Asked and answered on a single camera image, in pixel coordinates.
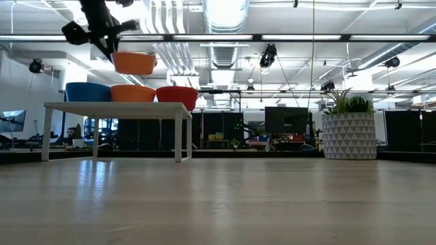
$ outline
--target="white planter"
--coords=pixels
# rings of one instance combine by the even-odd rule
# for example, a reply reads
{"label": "white planter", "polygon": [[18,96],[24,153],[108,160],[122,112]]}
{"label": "white planter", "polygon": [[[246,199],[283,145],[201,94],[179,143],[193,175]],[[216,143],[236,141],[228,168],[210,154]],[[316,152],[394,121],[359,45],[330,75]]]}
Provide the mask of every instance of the white planter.
{"label": "white planter", "polygon": [[83,148],[84,139],[73,139],[73,147],[74,148]]}
{"label": "white planter", "polygon": [[322,117],[327,159],[373,160],[377,157],[374,115],[366,112]]}

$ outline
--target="ceiling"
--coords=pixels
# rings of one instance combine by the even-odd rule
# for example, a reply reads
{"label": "ceiling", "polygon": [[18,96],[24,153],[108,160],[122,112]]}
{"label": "ceiling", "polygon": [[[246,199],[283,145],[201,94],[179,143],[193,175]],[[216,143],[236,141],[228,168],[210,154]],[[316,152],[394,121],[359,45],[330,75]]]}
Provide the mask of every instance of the ceiling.
{"label": "ceiling", "polygon": [[[49,1],[53,7],[65,9],[65,5],[60,1]],[[315,21],[315,33],[370,33],[370,34],[399,34],[409,33],[410,29],[423,23],[434,16],[435,9],[407,8],[405,6],[416,7],[436,7],[432,0],[403,1],[403,8],[395,10],[397,1],[378,1],[378,0],[315,0],[315,10],[311,8],[312,1],[299,1],[297,8],[293,8],[293,1],[250,1],[248,11],[248,21],[245,33],[312,33],[313,20]],[[11,8],[13,1],[0,1],[0,33],[8,34],[12,31]],[[188,33],[204,32],[204,17],[201,11],[200,0],[185,0],[183,2],[184,24]],[[375,10],[369,11],[344,11],[351,8],[374,7]],[[45,3],[39,1],[19,1],[13,7],[13,33],[17,34],[61,34],[61,28],[74,18],[69,10],[39,9],[48,8]],[[358,60],[383,48],[383,43],[352,43],[349,44],[347,52],[346,43],[277,43],[277,52],[280,62],[274,62],[270,72],[261,75],[260,70],[253,64],[258,63],[260,54],[264,51],[266,43],[249,43],[249,47],[241,48],[234,74],[233,85],[229,88],[245,89],[248,78],[254,79],[255,89],[277,90],[288,89],[287,82],[293,89],[309,89],[311,82],[315,88],[324,80],[317,80],[322,74],[329,71],[334,65],[338,65],[348,59]],[[70,44],[47,44],[47,43],[15,43],[13,52],[16,56],[21,56],[30,51],[62,51],[80,60],[83,64],[91,67],[94,76],[104,77],[108,84],[125,82],[110,65],[103,61],[95,60],[96,56],[101,56],[99,51],[91,45],[73,46]],[[121,41],[119,50],[129,50],[136,52],[152,52],[152,44],[148,43],[123,43]],[[200,75],[200,85],[205,88],[213,84],[210,76],[210,62],[207,59],[207,49],[201,48],[200,44],[190,43],[189,50],[193,58],[196,71]],[[374,67],[368,72],[372,75],[373,86],[376,89],[385,89],[388,82],[393,83],[399,80],[412,78],[423,72],[435,68],[436,56],[432,53],[436,50],[436,44],[420,44],[406,52],[398,55],[401,65],[396,69],[391,69],[389,76],[386,75],[385,67]],[[55,69],[62,69],[65,61],[52,61],[51,66]],[[142,77],[147,86],[157,88],[166,86],[167,68],[158,61],[158,65],[153,75]],[[335,82],[337,88],[342,87],[342,79]],[[436,84],[436,73],[425,80],[418,80],[401,88],[415,89],[423,85]],[[410,95],[398,96],[398,98],[410,98]]]}

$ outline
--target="air duct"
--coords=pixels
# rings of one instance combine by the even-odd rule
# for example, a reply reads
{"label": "air duct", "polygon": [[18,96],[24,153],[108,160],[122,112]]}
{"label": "air duct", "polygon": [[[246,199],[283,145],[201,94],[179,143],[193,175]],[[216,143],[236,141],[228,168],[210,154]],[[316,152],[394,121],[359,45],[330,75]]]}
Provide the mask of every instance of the air duct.
{"label": "air duct", "polygon": [[[436,34],[436,17],[433,17],[426,22],[423,22],[422,24],[418,25],[417,27],[413,28],[409,33],[411,34]],[[402,43],[402,44],[388,44],[384,46],[383,48],[375,51],[374,53],[370,54],[369,56],[363,58],[360,61],[352,61],[350,67],[351,69],[347,69],[347,72],[355,72],[355,71],[361,71],[364,69],[372,68],[376,65],[379,65],[391,58],[394,58],[398,54],[401,54],[420,43]],[[347,65],[345,62],[341,62],[338,65]],[[329,78],[333,78],[338,76],[341,72],[343,72],[343,69],[341,67],[338,67],[336,69],[333,69],[331,72],[323,75],[328,76]]]}
{"label": "air duct", "polygon": [[[206,32],[240,33],[247,22],[249,0],[202,0]],[[218,69],[230,69],[238,57],[238,48],[209,48],[211,63]]]}

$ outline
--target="floor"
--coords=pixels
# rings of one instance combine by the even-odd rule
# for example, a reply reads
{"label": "floor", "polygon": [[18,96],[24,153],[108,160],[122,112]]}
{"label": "floor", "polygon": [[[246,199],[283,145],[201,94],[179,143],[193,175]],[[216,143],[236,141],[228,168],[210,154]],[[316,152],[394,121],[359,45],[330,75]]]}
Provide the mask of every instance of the floor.
{"label": "floor", "polygon": [[69,159],[0,166],[5,244],[436,244],[436,165]]}

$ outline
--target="computer monitor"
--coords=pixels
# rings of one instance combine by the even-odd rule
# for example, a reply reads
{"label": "computer monitor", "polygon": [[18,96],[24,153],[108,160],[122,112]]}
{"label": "computer monitor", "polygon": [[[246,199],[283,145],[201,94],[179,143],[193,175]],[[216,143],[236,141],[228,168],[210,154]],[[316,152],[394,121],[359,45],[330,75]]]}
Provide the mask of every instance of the computer monitor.
{"label": "computer monitor", "polygon": [[267,133],[306,133],[307,108],[265,107]]}
{"label": "computer monitor", "polygon": [[25,118],[26,110],[0,112],[0,133],[23,131]]}

